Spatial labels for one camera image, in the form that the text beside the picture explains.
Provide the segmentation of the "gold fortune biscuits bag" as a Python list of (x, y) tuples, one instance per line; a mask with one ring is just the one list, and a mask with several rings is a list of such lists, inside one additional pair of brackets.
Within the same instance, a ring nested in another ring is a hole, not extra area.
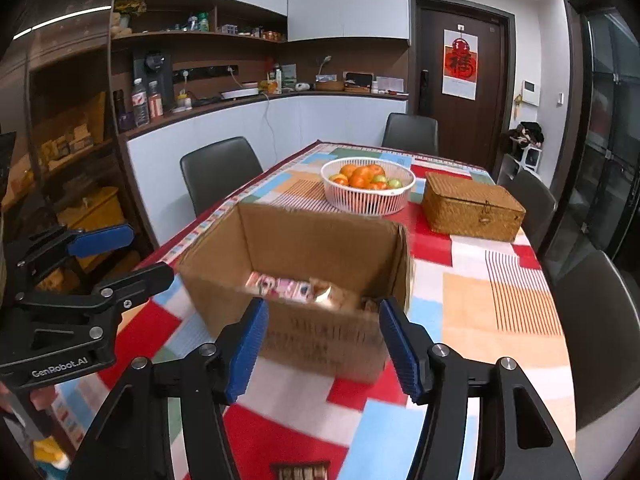
[(310, 280), (311, 301), (319, 307), (334, 311), (357, 311), (361, 307), (361, 297), (351, 290), (331, 282)]

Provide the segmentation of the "pink patterned snack packet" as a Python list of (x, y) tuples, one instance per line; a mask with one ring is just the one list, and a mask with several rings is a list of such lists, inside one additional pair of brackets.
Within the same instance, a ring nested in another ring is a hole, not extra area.
[(252, 272), (245, 288), (255, 295), (272, 299), (284, 299), (308, 304), (312, 299), (312, 288), (308, 282), (276, 278), (268, 274)]

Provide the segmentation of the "black soda cracker packet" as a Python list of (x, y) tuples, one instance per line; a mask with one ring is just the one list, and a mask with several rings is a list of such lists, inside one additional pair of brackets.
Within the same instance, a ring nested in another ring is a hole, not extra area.
[(329, 462), (271, 464), (277, 480), (328, 480)]

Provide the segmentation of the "brown cardboard box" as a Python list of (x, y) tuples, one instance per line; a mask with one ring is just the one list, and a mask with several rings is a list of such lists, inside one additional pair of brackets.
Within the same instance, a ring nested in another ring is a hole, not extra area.
[(252, 272), (309, 284), (315, 278), (356, 292), (357, 311), (262, 297), (269, 323), (260, 354), (372, 384), (388, 359), (378, 302), (393, 297), (402, 308), (409, 305), (409, 233), (385, 219), (240, 203), (183, 253), (177, 271), (212, 336), (262, 297), (245, 288)]

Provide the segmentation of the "dark chair left side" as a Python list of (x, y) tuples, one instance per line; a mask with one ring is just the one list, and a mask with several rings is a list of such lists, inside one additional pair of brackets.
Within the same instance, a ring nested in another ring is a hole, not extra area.
[(242, 136), (182, 156), (180, 168), (196, 216), (262, 173), (254, 150)]

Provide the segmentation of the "dark chair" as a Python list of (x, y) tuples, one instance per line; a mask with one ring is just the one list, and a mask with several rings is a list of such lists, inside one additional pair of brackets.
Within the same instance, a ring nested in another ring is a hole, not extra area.
[(242, 136), (182, 156), (180, 168), (196, 216), (262, 173), (254, 150)]
[(592, 252), (552, 287), (584, 428), (639, 389), (639, 305), (604, 252)]
[(548, 233), (558, 203), (536, 174), (523, 169), (506, 184), (506, 190), (525, 208), (522, 229), (534, 252)]

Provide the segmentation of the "water bottle red label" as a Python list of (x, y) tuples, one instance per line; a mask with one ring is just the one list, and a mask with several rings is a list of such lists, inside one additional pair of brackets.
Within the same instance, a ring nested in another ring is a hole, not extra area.
[(150, 122), (150, 112), (148, 95), (141, 78), (134, 80), (131, 91), (132, 111), (134, 112), (134, 123), (137, 127), (142, 127)]

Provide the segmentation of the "woven wicker box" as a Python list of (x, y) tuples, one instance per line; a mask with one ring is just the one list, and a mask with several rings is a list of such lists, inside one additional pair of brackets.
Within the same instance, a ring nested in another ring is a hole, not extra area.
[(502, 186), (426, 175), (422, 208), (433, 232), (512, 243), (526, 209)]

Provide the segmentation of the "dark chair right near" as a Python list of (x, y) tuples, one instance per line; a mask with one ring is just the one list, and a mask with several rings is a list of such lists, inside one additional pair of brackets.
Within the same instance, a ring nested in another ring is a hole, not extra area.
[(639, 305), (604, 252), (592, 252), (552, 287), (584, 428), (639, 389)]

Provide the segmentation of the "wooden shelf unit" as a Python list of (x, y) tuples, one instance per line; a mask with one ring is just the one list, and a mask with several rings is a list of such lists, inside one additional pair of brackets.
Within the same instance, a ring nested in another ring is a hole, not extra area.
[(119, 153), (107, 77), (111, 10), (36, 21), (1, 60), (1, 129), (16, 135), (1, 208), (6, 236), (50, 226), (95, 231), (127, 223), (132, 242), (73, 257), (40, 286), (77, 292), (131, 270), (146, 240)]

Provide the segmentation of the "white fruit basket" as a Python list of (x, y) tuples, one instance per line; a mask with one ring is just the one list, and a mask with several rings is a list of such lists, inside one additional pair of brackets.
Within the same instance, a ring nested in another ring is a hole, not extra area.
[(346, 157), (320, 169), (326, 200), (336, 209), (366, 217), (396, 214), (408, 204), (416, 176), (405, 166), (373, 157)]

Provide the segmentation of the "dark chair right far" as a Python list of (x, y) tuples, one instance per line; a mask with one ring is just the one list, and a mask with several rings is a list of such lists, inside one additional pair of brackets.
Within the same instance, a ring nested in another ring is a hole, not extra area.
[(558, 203), (536, 174), (523, 169), (506, 184), (506, 190), (525, 208), (522, 229), (534, 252), (548, 233)]

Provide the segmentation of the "white lower cabinets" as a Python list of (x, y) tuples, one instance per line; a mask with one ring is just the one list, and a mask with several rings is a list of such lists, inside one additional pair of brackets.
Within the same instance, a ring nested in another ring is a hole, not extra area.
[(387, 116), (404, 101), (365, 96), (288, 96), (215, 110), (140, 134), (127, 151), (146, 218), (158, 244), (195, 219), (180, 159), (208, 144), (242, 136), (269, 169), (314, 141), (380, 146)]

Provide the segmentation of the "dark wooden door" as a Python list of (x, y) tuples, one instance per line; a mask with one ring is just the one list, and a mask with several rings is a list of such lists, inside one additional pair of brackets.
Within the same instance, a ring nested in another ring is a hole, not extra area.
[(466, 0), (411, 0), (411, 110), (438, 123), (438, 152), (492, 171), (509, 129), (515, 15)]

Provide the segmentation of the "red fu door poster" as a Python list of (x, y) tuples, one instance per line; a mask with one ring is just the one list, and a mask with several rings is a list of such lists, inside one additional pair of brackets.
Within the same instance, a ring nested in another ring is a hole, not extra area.
[(474, 101), (478, 79), (478, 38), (461, 30), (444, 30), (442, 94)]

